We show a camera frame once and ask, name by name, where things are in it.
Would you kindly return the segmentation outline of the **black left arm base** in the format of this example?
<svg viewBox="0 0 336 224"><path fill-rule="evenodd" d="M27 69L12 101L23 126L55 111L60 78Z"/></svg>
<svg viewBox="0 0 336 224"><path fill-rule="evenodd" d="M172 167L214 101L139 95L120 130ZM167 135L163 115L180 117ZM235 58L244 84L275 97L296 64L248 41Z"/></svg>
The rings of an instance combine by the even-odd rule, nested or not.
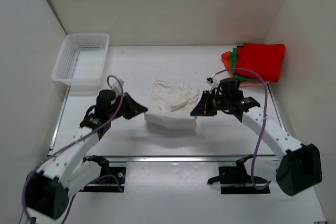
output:
<svg viewBox="0 0 336 224"><path fill-rule="evenodd" d="M112 164L103 156L88 156L83 163L94 162L100 167L98 178L86 185L81 192L91 193L122 193L126 177L126 164Z"/></svg>

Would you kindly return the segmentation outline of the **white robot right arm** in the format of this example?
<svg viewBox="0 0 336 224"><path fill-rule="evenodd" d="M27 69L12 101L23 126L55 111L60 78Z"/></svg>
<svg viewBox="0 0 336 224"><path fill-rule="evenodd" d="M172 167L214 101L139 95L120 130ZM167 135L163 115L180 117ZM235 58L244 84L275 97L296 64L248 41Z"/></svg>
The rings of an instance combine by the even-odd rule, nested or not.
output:
<svg viewBox="0 0 336 224"><path fill-rule="evenodd" d="M190 113L191 116L216 116L219 111L233 115L244 126L258 135L258 142L264 142L276 156L276 161L259 157L256 152L236 161L208 184L220 182L223 188L252 184L256 190L265 190L271 182L278 184L288 196L294 196L322 182L322 168L319 149L305 145L291 136L270 119L259 102L245 97L240 82L235 78L221 81L207 78L210 90L202 93L201 99Z"/></svg>

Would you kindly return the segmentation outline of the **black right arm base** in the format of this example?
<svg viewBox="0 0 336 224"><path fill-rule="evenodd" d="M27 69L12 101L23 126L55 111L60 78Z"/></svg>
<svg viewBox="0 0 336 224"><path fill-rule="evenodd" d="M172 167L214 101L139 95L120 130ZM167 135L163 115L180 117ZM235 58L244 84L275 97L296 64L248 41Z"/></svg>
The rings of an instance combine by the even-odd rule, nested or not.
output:
<svg viewBox="0 0 336 224"><path fill-rule="evenodd" d="M245 163L252 159L252 155L248 155L238 159L235 166L220 166L218 168L219 175L208 179L207 184L213 185L220 183L220 192L222 195L256 195L269 194L269 186L262 190L257 190L251 183L251 176L248 175Z"/></svg>

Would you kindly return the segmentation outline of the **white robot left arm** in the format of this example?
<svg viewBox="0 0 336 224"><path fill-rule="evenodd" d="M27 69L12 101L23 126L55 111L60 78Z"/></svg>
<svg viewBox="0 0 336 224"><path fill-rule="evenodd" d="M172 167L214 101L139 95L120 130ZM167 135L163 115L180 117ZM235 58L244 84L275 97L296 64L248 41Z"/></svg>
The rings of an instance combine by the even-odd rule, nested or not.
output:
<svg viewBox="0 0 336 224"><path fill-rule="evenodd" d="M23 188L24 210L32 209L53 220L66 211L70 199L93 180L104 181L110 168L106 158L87 153L99 143L114 119L130 120L147 112L125 92L99 92L89 107L72 142L49 156L26 179Z"/></svg>

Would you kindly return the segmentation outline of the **white t shirt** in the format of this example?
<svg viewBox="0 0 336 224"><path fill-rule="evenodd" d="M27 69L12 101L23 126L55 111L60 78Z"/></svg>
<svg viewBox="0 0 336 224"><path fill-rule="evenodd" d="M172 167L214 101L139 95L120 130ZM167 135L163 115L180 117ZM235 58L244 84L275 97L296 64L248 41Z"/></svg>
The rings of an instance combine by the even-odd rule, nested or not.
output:
<svg viewBox="0 0 336 224"><path fill-rule="evenodd" d="M199 94L199 89L189 84L171 84L156 79L144 119L166 129L194 129L197 117L190 113L197 105Z"/></svg>

